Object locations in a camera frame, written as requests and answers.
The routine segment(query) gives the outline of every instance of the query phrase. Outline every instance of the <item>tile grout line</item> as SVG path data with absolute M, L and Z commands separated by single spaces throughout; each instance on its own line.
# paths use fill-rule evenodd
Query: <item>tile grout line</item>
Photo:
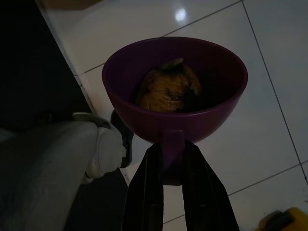
M 261 183 L 261 182 L 263 182 L 263 181 L 266 181 L 266 180 L 268 180 L 268 179 L 270 179 L 270 178 L 276 177 L 276 176 L 278 176 L 278 175 L 280 175 L 280 174 L 282 174 L 282 173 L 284 173 L 284 172 L 286 172 L 286 171 L 289 171 L 289 170 L 291 170 L 292 168 L 298 167 L 298 166 L 299 166 L 299 164 L 297 164 L 297 165 L 295 165 L 295 166 L 292 166 L 292 167 L 290 167 L 290 168 L 287 168 L 287 169 L 285 169 L 285 170 L 283 170 L 283 171 L 281 171 L 281 172 L 278 172 L 278 173 L 276 173 L 276 174 L 274 174 L 274 175 L 272 175 L 272 176 L 270 176 L 270 177 L 267 177 L 267 178 L 265 178 L 265 179 L 262 179 L 262 180 L 260 180 L 260 181 L 258 181 L 258 182 L 256 182 L 256 183 L 253 183 L 253 184 L 251 184 L 251 185 L 248 185 L 248 186 L 246 186 L 246 187 L 244 187 L 244 188 L 242 188 L 242 189 L 239 189 L 239 190 L 237 190 L 237 191 L 235 191 L 235 192 L 233 192 L 233 193 L 228 194 L 228 197 L 229 197 L 229 196 L 232 196 L 232 195 L 234 195 L 234 194 L 236 194 L 236 193 L 239 193 L 240 191 L 243 191 L 243 190 L 245 190 L 245 189 L 248 189 L 248 188 L 250 188 L 250 187 L 252 187 L 252 186 L 255 186 L 255 185 L 257 185 L 257 184 L 259 184 L 259 183 Z M 171 220 L 169 220 L 169 221 L 166 221 L 166 222 L 163 223 L 163 224 L 166 224 L 166 223 L 168 223 L 168 222 L 174 221 L 174 220 L 176 220 L 176 219 L 178 219 L 178 218 L 183 217 L 184 215 L 185 215 L 185 214 L 183 214 L 183 215 L 181 215 L 181 216 L 178 216 L 178 217 L 176 217 L 176 218 L 173 218 L 173 219 L 171 219 Z
M 203 20 L 203 19 L 205 19 L 205 18 L 207 18 L 207 17 L 209 17 L 209 16 L 212 16 L 212 15 L 214 15 L 214 14 L 220 12 L 220 11 L 223 11 L 223 10 L 225 10 L 225 9 L 231 7 L 231 6 L 234 6 L 234 5 L 236 5 L 237 3 L 240 3 L 241 1 L 242 1 L 242 0 L 236 1 L 236 2 L 234 2 L 234 3 L 232 3 L 232 4 L 228 5 L 228 6 L 225 6 L 224 8 L 221 8 L 220 10 L 217 10 L 217 11 L 215 11 L 215 12 L 213 12 L 213 13 L 210 13 L 210 14 L 208 14 L 208 15 L 202 17 L 202 18 L 199 18 L 199 19 L 197 19 L 197 20 L 195 20 L 195 21 L 193 21 L 193 22 L 191 22 L 191 23 L 188 23 L 188 24 L 186 24 L 186 25 L 184 25 L 184 26 L 182 26 L 182 27 L 180 27 L 180 28 L 178 28 L 178 29 L 175 29 L 175 30 L 173 30 L 173 31 L 171 31 L 171 32 L 169 32 L 169 33 L 167 33 L 167 34 L 161 36 L 161 37 L 165 37 L 165 36 L 170 35 L 170 34 L 176 32 L 176 31 L 179 31 L 179 30 L 181 30 L 181 29 L 183 29 L 183 28 L 185 28 L 185 27 L 187 27 L 187 26 L 190 26 L 191 24 L 194 24 L 194 23 L 196 23 L 196 22 L 199 22 L 199 21 L 201 21 L 201 20 Z
M 260 55 L 261 55 L 261 58 L 262 58 L 263 64 L 264 64 L 264 66 L 265 66 L 266 72 L 267 72 L 267 74 L 268 74 L 269 81 L 270 81 L 270 84 L 271 84 L 272 89 L 273 89 L 273 91 L 274 91 L 274 94 L 275 94 L 275 97 L 276 97 L 276 100 L 277 100 L 278 106 L 279 106 L 279 108 L 280 108 L 280 112 L 281 112 L 281 114 L 282 114 L 282 117 L 283 117 L 283 120 L 284 120 L 285 126 L 287 127 L 287 130 L 288 130 L 288 133 L 289 133 L 289 137 L 290 137 L 290 139 L 291 139 L 291 142 L 292 142 L 292 145 L 293 145 L 294 151 L 295 151 L 295 153 L 296 153 L 296 156 L 297 156 L 297 159 L 298 159 L 299 165 L 300 165 L 300 166 L 301 166 L 301 168 L 302 168 L 302 171 L 303 171 L 303 174 L 304 174 L 304 177 L 305 177 L 305 181 L 306 181 L 307 186 L 308 186 L 307 176 L 305 175 L 304 168 L 303 168 L 303 166 L 302 166 L 302 164 L 301 164 L 301 162 L 300 162 L 300 158 L 299 158 L 299 156 L 298 156 L 297 149 L 296 149 L 296 147 L 295 147 L 295 143 L 294 143 L 294 141 L 293 141 L 293 138 L 292 138 L 292 135 L 291 135 L 291 132 L 290 132 L 289 126 L 288 126 L 288 124 L 287 124 L 287 121 L 286 121 L 286 119 L 285 119 L 285 116 L 284 116 L 284 113 L 283 113 L 283 110 L 282 110 L 281 104 L 280 104 L 280 102 L 279 102 L 279 99 L 278 99 L 278 96 L 277 96 L 276 90 L 275 90 L 275 88 L 274 88 L 274 84 L 273 84 L 272 79 L 271 79 L 271 77 L 270 77 L 270 72 L 269 72 L 268 67 L 267 67 L 267 65 L 266 65 L 266 63 L 265 63 L 265 59 L 264 59 L 264 57 L 263 57 L 263 54 L 262 54 L 262 51 L 261 51 L 261 48 L 260 48 L 259 42 L 258 42 L 258 40 L 257 40 L 257 36 L 256 36 L 256 34 L 255 34 L 255 31 L 254 31 L 253 27 L 252 27 L 252 24 L 251 24 L 251 21 L 250 21 L 250 18 L 249 18 L 249 16 L 248 16 L 248 12 L 247 12 L 247 9 L 246 9 L 246 7 L 245 7 L 245 4 L 244 4 L 243 0 L 242 0 L 241 2 L 242 2 L 242 4 L 243 4 L 243 7 L 244 7 L 244 10 L 245 10 L 245 13 L 246 13 L 246 16 L 247 16 L 247 19 L 248 19 L 249 25 L 250 25 L 251 30 L 252 30 L 252 33 L 254 34 L 255 41 L 256 41 L 256 43 L 257 43 L 257 46 L 258 46 L 258 49 L 259 49 L 259 52 L 260 52 Z
M 224 8 L 221 8 L 221 9 L 219 9 L 219 10 L 213 12 L 213 13 L 210 13 L 210 14 L 208 14 L 208 15 L 206 15 L 206 16 L 203 16 L 202 18 L 199 18 L 199 19 L 197 19 L 197 20 L 195 20 L 195 21 L 193 21 L 193 22 L 191 22 L 191 23 L 188 23 L 188 24 L 186 24 L 186 25 L 184 25 L 184 26 L 181 26 L 180 28 L 175 29 L 175 30 L 173 30 L 173 31 L 171 31 L 171 32 L 169 32 L 169 33 L 167 33 L 167 34 L 165 34 L 165 35 L 162 35 L 162 36 L 160 36 L 160 37 L 165 37 L 165 36 L 167 36 L 167 35 L 170 35 L 170 34 L 176 32 L 176 31 L 178 31 L 178 30 L 181 30 L 181 29 L 183 29 L 183 28 L 185 28 L 185 27 L 187 27 L 187 26 L 190 26 L 191 24 L 194 24 L 194 23 L 196 23 L 196 22 L 199 22 L 199 21 L 201 21 L 201 20 L 203 20 L 203 19 L 205 19 L 205 18 L 207 18 L 207 17 L 209 17 L 209 16 L 212 16 L 212 15 L 214 15 L 214 14 L 220 12 L 220 11 L 223 11 L 223 10 L 225 10 L 225 9 L 231 7 L 231 6 L 234 6 L 234 5 L 236 5 L 237 3 L 240 3 L 241 1 L 242 1 L 242 0 L 236 1 L 236 2 L 234 2 L 234 3 L 232 3 L 232 4 L 228 5 L 228 6 L 225 6 Z M 87 73 L 87 72 L 89 72 L 89 71 L 91 71 L 91 70 L 94 70 L 95 68 L 100 67 L 100 66 L 104 65 L 105 63 L 106 63 L 106 62 L 104 62 L 104 63 L 102 63 L 102 64 L 99 64 L 99 65 L 97 65 L 97 66 L 95 66 L 95 67 L 93 67 L 93 68 L 91 68 L 91 69 L 85 71 L 84 73 L 79 74 L 79 75 L 82 75 L 82 74 L 85 74 L 85 73 Z
M 181 218 L 181 217 L 183 217 L 185 214 L 183 214 L 183 215 L 181 215 L 181 216 L 178 216 L 178 217 L 176 217 L 176 218 L 173 218 L 173 219 L 171 219 L 171 220 L 169 220 L 169 221 L 166 221 L 165 223 L 163 223 L 163 225 L 165 225 L 165 224 L 167 224 L 167 223 L 169 223 L 169 222 L 171 222 L 171 221 L 174 221 L 174 220 L 176 220 L 176 219 L 178 219 L 178 218 Z
M 291 170 L 292 168 L 298 167 L 299 165 L 300 165 L 300 164 L 294 165 L 294 166 L 292 166 L 292 167 L 290 167 L 290 168 L 287 168 L 287 169 L 285 169 L 285 170 L 283 170 L 283 171 L 281 171 L 281 172 L 278 172 L 278 173 L 276 173 L 276 174 L 274 174 L 274 175 L 272 175 L 272 176 L 269 176 L 269 177 L 267 177 L 267 178 L 265 178 L 265 179 L 262 179 L 262 180 L 260 180 L 260 181 L 258 181 L 258 182 L 256 182 L 256 183 L 253 183 L 253 184 L 251 184 L 251 185 L 248 185 L 248 186 L 246 186 L 246 187 L 244 187 L 244 188 L 242 188 L 242 189 L 239 189 L 238 191 L 235 191 L 235 192 L 232 192 L 232 193 L 228 194 L 228 196 L 234 195 L 234 194 L 236 194 L 236 193 L 238 193 L 238 192 L 240 192 L 240 191 L 243 191 L 243 190 L 248 189 L 248 188 L 250 188 L 250 187 L 252 187 L 252 186 L 255 186 L 256 184 L 262 183 L 262 182 L 264 182 L 264 181 L 266 181 L 266 180 L 268 180 L 268 179 L 270 179 L 270 178 L 276 177 L 276 176 L 278 176 L 278 175 L 280 175 L 280 174 L 282 174 L 282 173 L 284 173 L 284 172 L 286 172 L 286 171 Z
M 89 97 L 89 95 L 88 95 L 86 89 L 84 88 L 84 86 L 82 85 L 81 82 L 80 82 L 80 84 L 79 84 L 79 87 L 80 87 L 80 89 L 81 89 L 81 91 L 82 91 L 82 93 L 83 93 L 83 96 L 85 97 L 85 100 L 86 100 L 87 103 L 88 103 L 88 106 L 89 106 L 90 110 L 92 111 L 92 113 L 93 113 L 94 115 L 97 115 L 97 112 L 96 112 L 96 110 L 95 110 L 95 108 L 94 108 L 94 106 L 93 106 L 93 104 L 92 104 L 92 101 L 91 101 L 91 99 L 90 99 L 90 97 Z
M 99 64 L 99 65 L 97 65 L 97 66 L 95 66 L 95 67 L 93 67 L 93 68 L 91 68 L 91 69 L 85 71 L 85 72 L 82 73 L 82 74 L 85 74 L 85 73 L 87 73 L 87 72 L 89 72 L 89 71 L 91 71 L 91 70 L 94 70 L 94 69 L 97 68 L 97 67 L 103 66 L 105 63 L 106 63 L 106 62 L 104 62 L 104 63 L 102 63 L 102 64 Z

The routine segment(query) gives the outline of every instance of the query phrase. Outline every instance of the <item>floor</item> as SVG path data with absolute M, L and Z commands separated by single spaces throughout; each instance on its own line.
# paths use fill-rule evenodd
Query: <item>floor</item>
M 237 54 L 249 73 L 247 88 L 223 126 L 197 145 L 225 185 L 241 230 L 254 230 L 274 210 L 308 212 L 306 0 L 67 2 L 38 4 L 90 106 L 106 119 L 113 107 L 102 67 L 125 45 L 182 36 Z M 149 146 L 135 136 L 128 180 Z M 165 186 L 164 197 L 164 230 L 186 230 L 181 187 Z

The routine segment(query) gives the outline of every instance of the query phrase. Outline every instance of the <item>food in bowl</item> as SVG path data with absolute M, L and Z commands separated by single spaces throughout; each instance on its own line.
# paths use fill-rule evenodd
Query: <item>food in bowl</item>
M 147 73 L 136 105 L 156 112 L 193 111 L 202 89 L 198 76 L 178 58 Z

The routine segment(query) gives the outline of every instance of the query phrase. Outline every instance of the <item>dark floor mat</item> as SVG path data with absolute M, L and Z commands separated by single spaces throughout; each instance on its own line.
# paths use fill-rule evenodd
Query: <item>dark floor mat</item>
M 118 169 L 88 185 L 81 185 L 65 231 L 119 231 L 127 185 Z
M 34 1 L 1 6 L 0 127 L 29 129 L 38 111 L 57 121 L 90 108 Z
M 90 112 L 35 2 L 3 4 L 0 17 L 0 127 L 30 129 L 43 110 L 52 111 L 55 121 L 70 120 L 73 112 Z M 65 230 L 119 231 L 126 191 L 119 170 L 81 186 Z

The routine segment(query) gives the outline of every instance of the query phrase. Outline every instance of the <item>floor tile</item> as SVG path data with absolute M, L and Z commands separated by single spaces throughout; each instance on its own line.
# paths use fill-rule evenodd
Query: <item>floor tile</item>
M 244 1 L 300 160 L 308 160 L 308 1 Z
M 229 197 L 241 231 L 254 231 L 275 210 L 298 207 L 308 213 L 308 186 L 300 166 Z M 185 231 L 185 216 L 164 224 L 164 231 Z
M 227 121 L 197 143 L 228 193 L 298 164 L 243 5 L 229 7 L 170 36 L 215 42 L 237 54 L 248 85 Z
M 72 69 L 81 74 L 125 45 L 160 37 L 237 0 L 102 0 L 86 9 L 73 9 L 75 3 L 69 10 L 61 0 L 41 1 Z

